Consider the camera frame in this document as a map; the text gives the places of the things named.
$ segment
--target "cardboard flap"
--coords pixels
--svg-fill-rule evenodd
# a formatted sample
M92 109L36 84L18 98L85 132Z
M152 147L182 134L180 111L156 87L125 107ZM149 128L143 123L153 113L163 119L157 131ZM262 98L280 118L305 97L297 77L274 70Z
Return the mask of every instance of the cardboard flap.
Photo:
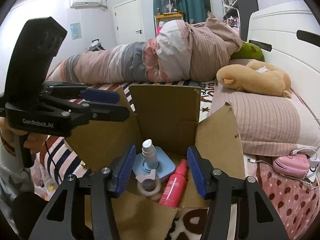
M200 88L169 85L129 87L143 140L164 151L187 154L199 122Z
M163 240L177 213L127 191L112 205L121 240Z
M241 138L231 104L225 103L199 123L195 145L214 168L230 177L244 179Z
M119 104L130 110L130 117L126 121L90 121L87 125L74 128L72 135L66 138L70 147L93 171L109 166L130 143L136 146L137 153L141 152L142 138L136 116L123 88L118 87L115 92L120 95Z

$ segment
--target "person's hand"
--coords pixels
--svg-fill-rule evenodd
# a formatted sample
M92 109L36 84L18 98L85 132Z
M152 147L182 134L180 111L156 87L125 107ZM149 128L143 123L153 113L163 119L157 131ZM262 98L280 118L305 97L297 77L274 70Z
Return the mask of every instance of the person's hand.
M0 130L2 138L14 148L13 134L25 135L28 132L21 131L17 129L13 129L9 126L7 119L1 117L0 118ZM47 135L38 134L38 133L30 133L28 135L28 139L24 142L24 147L30 149L31 153L38 153L41 151L42 145L47 139Z

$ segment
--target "bed headboard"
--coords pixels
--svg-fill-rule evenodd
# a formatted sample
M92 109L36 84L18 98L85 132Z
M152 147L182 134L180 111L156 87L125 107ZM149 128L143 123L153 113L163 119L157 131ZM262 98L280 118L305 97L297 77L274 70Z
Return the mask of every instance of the bed headboard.
M296 1L254 12L248 42L289 74L292 88L320 118L320 26L308 6Z

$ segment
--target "star print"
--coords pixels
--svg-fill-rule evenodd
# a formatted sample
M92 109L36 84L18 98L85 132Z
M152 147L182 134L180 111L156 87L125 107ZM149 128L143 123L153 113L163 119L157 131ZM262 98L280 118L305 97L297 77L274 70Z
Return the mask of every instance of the star print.
M8 182L9 182L10 185L12 185L18 191L20 191L20 189L22 187L22 184L23 184L23 182L15 183L11 176L9 176Z
M202 107L201 111L202 111L202 112L209 112L210 109L209 109L208 107L206 107L206 108Z

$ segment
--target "red spray bottle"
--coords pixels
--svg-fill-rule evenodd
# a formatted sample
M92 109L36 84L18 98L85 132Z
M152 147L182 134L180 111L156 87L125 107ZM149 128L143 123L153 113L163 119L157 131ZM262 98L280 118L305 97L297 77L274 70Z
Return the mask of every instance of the red spray bottle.
M168 184L159 201L160 205L177 207L181 193L186 182L187 160L182 159L174 174L169 178Z

